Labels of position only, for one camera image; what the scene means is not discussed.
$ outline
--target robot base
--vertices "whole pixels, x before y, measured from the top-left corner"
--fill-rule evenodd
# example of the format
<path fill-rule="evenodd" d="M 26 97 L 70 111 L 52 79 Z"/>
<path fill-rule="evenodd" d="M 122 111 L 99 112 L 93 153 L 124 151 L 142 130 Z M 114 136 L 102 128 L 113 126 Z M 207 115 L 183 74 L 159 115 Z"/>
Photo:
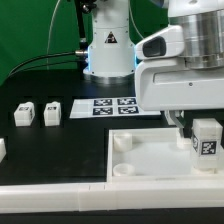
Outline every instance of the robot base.
<path fill-rule="evenodd" d="M 84 79 L 104 85 L 113 85 L 113 84 L 124 84 L 134 80 L 134 73 L 128 75 L 121 76 L 97 76 L 95 74 L 90 73 L 87 69 L 83 72 Z"/>

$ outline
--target black table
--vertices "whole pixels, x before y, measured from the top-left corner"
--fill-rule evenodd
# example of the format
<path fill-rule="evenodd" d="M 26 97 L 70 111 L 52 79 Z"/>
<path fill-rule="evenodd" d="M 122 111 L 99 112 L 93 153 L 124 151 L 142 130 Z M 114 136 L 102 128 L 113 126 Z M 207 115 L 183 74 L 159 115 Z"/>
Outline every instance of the black table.
<path fill-rule="evenodd" d="M 83 81 L 75 70 L 19 73 L 0 88 L 0 137 L 7 157 L 0 164 L 0 185 L 106 181 L 109 129 L 166 127 L 163 116 L 71 120 L 74 99 L 134 96 L 134 84 L 104 86 Z M 13 113 L 20 103 L 33 102 L 31 127 L 15 127 Z M 60 127 L 45 127 L 47 103 L 62 104 Z M 195 117 L 215 117 L 222 110 L 186 113 L 188 130 Z M 163 209 L 87 213 L 1 215 L 0 223 L 224 223 L 224 209 Z"/>

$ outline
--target cube with marker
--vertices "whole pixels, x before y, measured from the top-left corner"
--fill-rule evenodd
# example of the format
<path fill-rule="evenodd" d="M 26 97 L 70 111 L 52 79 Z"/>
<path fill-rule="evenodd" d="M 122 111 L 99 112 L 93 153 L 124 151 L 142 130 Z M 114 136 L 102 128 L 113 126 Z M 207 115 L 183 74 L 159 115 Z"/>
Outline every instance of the cube with marker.
<path fill-rule="evenodd" d="M 14 113 L 15 124 L 17 127 L 30 126 L 34 117 L 34 104 L 31 102 L 20 104 Z"/>
<path fill-rule="evenodd" d="M 191 148 L 192 166 L 199 170 L 218 168 L 222 126 L 215 119 L 195 119 Z"/>
<path fill-rule="evenodd" d="M 45 126 L 58 126 L 61 121 L 61 104 L 58 102 L 48 103 L 44 110 Z"/>

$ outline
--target green backdrop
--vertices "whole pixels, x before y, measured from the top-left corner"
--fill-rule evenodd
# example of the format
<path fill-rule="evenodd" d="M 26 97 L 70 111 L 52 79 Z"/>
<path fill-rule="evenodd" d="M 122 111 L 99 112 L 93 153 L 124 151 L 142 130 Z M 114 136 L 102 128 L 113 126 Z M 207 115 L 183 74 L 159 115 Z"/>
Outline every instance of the green backdrop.
<path fill-rule="evenodd" d="M 47 53 L 48 32 L 57 1 L 0 1 L 0 84 L 17 64 Z M 149 0 L 131 0 L 131 4 L 136 25 L 144 36 L 167 26 L 166 10 L 157 8 Z M 90 42 L 91 16 L 85 15 L 84 22 Z M 130 35 L 134 43 L 140 40 L 132 24 L 130 24 Z M 50 53 L 72 51 L 78 47 L 79 36 L 74 1 L 62 0 L 52 31 Z M 46 61 L 32 64 L 32 66 L 44 63 Z M 49 69 L 75 67 L 76 64 L 71 63 L 51 66 Z"/>

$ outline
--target blue light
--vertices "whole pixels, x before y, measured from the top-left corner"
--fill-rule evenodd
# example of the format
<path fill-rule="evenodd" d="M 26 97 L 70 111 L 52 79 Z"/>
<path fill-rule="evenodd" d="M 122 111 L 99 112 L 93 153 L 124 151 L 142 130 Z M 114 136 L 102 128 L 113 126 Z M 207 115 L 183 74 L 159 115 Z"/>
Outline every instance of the blue light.
<path fill-rule="evenodd" d="M 91 71 L 91 67 L 90 67 L 90 46 L 88 47 L 88 70 Z"/>

